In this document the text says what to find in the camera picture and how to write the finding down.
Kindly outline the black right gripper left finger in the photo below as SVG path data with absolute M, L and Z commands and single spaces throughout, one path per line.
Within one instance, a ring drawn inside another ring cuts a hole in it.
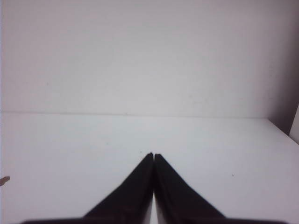
M 144 221 L 154 190 L 154 156 L 147 154 L 123 183 L 93 207 L 84 218 Z

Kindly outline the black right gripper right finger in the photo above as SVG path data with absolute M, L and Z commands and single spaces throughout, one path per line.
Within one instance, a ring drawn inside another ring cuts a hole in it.
M 154 193 L 167 221 L 199 221 L 226 217 L 192 189 L 161 155 L 154 156 Z

